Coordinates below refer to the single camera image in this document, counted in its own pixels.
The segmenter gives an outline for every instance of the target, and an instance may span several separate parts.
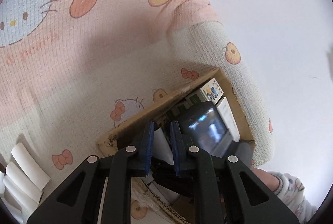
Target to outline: small printed box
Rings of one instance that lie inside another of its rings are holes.
[[[186,100],[191,106],[205,101],[212,101],[216,104],[221,99],[222,95],[223,91],[220,85],[215,78],[212,78],[199,90],[187,96]]]
[[[183,114],[189,108],[189,104],[186,101],[182,101],[176,104],[172,109],[172,113],[174,116],[178,116],[179,114]]]
[[[238,142],[240,138],[239,131],[227,98],[223,97],[221,101],[217,103],[216,108],[225,126],[229,129],[232,139]]]

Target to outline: white roll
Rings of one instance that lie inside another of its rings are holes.
[[[2,202],[7,207],[8,211],[12,214],[12,216],[16,219],[19,224],[23,224],[22,212],[15,208],[13,205],[9,204],[4,198],[2,198]]]
[[[20,142],[14,146],[12,155],[28,178],[39,190],[43,190],[50,178],[32,158],[23,143]]]
[[[30,198],[21,189],[19,189],[19,187],[14,184],[14,182],[7,175],[4,177],[3,183],[14,199],[21,206],[28,210],[29,215],[31,215],[37,209],[38,203],[36,203],[32,198]]]
[[[5,194],[5,185],[3,184],[3,178],[5,174],[0,171],[0,197],[3,197]]]
[[[172,151],[161,128],[154,131],[153,157],[174,164]]]
[[[42,192],[33,182],[13,163],[9,162],[6,167],[6,174],[14,184],[16,184],[24,193],[32,198],[36,203],[40,202]]]

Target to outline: silver rivet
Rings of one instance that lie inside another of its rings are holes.
[[[88,157],[87,161],[89,163],[95,163],[97,161],[97,157],[94,156],[94,155],[91,155],[91,156]]]
[[[127,146],[126,147],[126,151],[129,152],[129,153],[132,153],[136,150],[135,146],[133,145],[130,145],[130,146]]]
[[[228,156],[228,160],[229,160],[231,163],[236,163],[236,162],[238,161],[238,158],[237,158],[237,156],[230,155],[230,156]]]
[[[189,148],[189,151],[190,151],[191,153],[197,153],[197,152],[199,152],[199,148],[196,147],[196,146],[191,146],[191,147]]]

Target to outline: white wall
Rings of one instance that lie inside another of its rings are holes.
[[[331,0],[211,0],[249,64],[273,122],[276,151],[262,168],[298,176],[319,206],[333,183]]]

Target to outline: whisker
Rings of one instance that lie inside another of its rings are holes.
[[[58,10],[47,10],[47,11],[43,11],[43,12],[41,12],[41,14],[42,14],[42,13],[47,13],[47,12],[58,12]]]
[[[45,5],[47,5],[48,3],[51,3],[51,2],[57,2],[58,0],[51,0],[51,1],[49,1],[49,2],[46,2],[46,3],[44,3],[40,8],[42,8],[43,6],[45,6]]]

